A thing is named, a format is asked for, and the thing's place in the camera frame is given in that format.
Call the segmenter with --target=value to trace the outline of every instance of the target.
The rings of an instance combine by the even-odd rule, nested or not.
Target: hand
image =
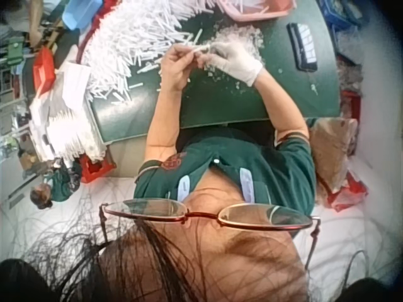
[[[174,44],[161,61],[161,90],[181,92],[187,85],[195,54],[191,47]]]
[[[212,43],[211,52],[197,58],[199,68],[211,64],[249,87],[263,68],[262,63],[249,55],[239,42]]]
[[[30,31],[30,44],[32,48],[35,48],[42,40],[42,34],[38,30]]]

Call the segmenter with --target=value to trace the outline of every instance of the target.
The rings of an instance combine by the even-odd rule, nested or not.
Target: red bag
[[[327,197],[327,202],[337,212],[340,212],[361,203],[367,195],[368,190],[364,183],[357,177],[354,178],[349,171],[340,191],[330,194]]]

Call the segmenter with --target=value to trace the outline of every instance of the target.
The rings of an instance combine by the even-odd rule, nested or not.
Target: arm
[[[31,47],[38,45],[42,39],[39,32],[40,20],[43,14],[43,0],[31,0],[30,3],[30,43]]]
[[[68,159],[64,159],[63,162],[65,164],[65,167],[67,168],[67,173],[69,175],[69,182],[64,185],[67,185],[70,192],[74,193],[80,187],[81,166],[76,162]]]
[[[289,133],[301,133],[308,139],[308,129],[297,106],[262,63],[249,55],[242,44],[213,43],[212,53],[198,56],[198,65],[212,64],[248,86],[254,85],[263,98],[264,105],[278,131],[277,139]]]
[[[145,161],[165,161],[176,153],[182,90],[188,83],[192,48],[173,45],[161,62],[161,91],[145,145]]]
[[[289,133],[298,132],[307,141],[309,131],[301,112],[288,93],[266,69],[260,70],[254,86],[262,96],[269,118],[277,130],[277,140],[281,140]]]

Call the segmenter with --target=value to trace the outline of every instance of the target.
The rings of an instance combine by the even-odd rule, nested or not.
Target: green polo shirt
[[[262,147],[242,134],[224,128],[196,137],[165,162],[146,162],[139,170],[134,198],[182,201],[205,171],[215,166],[239,187],[246,202],[276,204],[310,215],[315,168],[309,144],[290,137],[277,148]]]
[[[81,178],[81,166],[78,163],[73,162],[72,168]],[[62,164],[53,174],[45,176],[45,181],[52,182],[52,201],[66,201],[74,193],[69,187],[70,175],[64,164]]]

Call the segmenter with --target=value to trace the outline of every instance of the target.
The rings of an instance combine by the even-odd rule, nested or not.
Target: red container
[[[360,124],[361,116],[361,96],[353,91],[341,91],[341,106],[345,106],[348,114],[345,118],[355,118]]]
[[[33,63],[33,84],[35,85],[36,92],[38,92],[41,85],[43,87],[40,94],[49,91],[53,86],[55,78],[52,52],[49,48],[42,47]]]
[[[233,5],[228,0],[218,0],[217,4],[236,22],[252,22],[287,16],[297,8],[295,0],[264,0],[260,8],[238,1]]]
[[[105,158],[101,162],[93,164],[91,159],[84,154],[80,156],[81,182],[88,184],[91,181],[104,176],[109,171],[116,168],[116,164],[112,159],[109,149],[106,150]]]

